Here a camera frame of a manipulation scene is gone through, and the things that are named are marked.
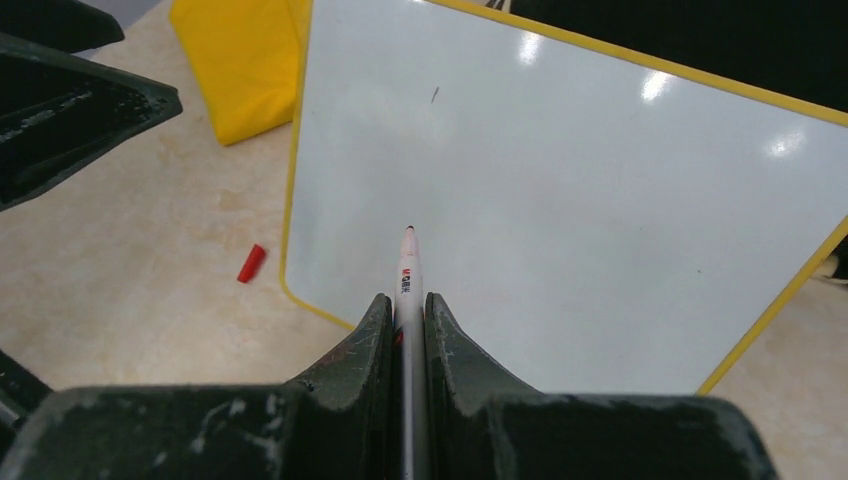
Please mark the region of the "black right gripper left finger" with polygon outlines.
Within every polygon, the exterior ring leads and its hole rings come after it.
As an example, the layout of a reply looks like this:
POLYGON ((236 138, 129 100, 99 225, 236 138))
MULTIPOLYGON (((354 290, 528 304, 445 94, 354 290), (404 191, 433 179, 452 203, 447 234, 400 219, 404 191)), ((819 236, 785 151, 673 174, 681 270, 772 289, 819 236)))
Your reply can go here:
POLYGON ((85 387, 51 394, 5 479, 380 479, 392 305, 294 378, 265 385, 85 387))

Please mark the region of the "white red marker pen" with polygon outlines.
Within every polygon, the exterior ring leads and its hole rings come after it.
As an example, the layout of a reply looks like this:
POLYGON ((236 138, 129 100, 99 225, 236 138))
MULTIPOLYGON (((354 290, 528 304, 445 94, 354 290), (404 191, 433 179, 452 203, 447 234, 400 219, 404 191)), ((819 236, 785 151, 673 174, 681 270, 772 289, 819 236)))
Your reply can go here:
POLYGON ((399 475, 430 477, 429 415, 425 356, 423 272, 418 238, 408 226, 400 247, 394 296, 398 353, 399 475))

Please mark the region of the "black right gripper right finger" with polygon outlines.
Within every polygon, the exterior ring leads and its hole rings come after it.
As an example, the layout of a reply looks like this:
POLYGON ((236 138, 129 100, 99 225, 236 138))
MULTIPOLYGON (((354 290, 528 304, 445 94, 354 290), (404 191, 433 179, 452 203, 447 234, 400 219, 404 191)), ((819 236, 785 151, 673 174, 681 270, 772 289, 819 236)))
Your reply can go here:
POLYGON ((425 302, 437 479, 774 479, 754 425, 715 397, 543 393, 425 302))

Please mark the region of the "red marker cap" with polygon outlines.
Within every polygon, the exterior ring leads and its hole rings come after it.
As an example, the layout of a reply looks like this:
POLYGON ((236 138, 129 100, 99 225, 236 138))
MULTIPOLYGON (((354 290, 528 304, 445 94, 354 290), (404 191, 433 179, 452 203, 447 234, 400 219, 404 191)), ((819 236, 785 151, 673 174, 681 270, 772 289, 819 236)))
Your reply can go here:
POLYGON ((237 281, 250 283, 259 273, 266 258, 267 250, 259 244, 254 244, 237 275, 237 281))

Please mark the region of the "yellow-framed whiteboard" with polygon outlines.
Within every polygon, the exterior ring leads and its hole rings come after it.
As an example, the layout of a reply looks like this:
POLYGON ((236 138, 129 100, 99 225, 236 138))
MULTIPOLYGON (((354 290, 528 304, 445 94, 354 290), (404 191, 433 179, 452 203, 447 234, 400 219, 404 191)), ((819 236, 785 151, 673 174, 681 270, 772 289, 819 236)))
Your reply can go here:
POLYGON ((706 393, 847 232, 847 117, 459 1, 316 1, 281 283, 423 284, 545 391, 706 393))

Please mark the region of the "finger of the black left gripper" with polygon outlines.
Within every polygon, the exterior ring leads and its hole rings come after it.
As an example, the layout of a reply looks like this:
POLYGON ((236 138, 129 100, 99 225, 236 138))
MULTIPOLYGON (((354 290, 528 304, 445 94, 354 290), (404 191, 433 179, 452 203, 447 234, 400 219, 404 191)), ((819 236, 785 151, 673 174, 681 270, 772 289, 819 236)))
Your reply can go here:
POLYGON ((1 208, 56 187, 183 110, 176 88, 1 37, 1 208))
POLYGON ((1 0, 1 33, 66 53, 125 38, 113 16, 75 0, 1 0))

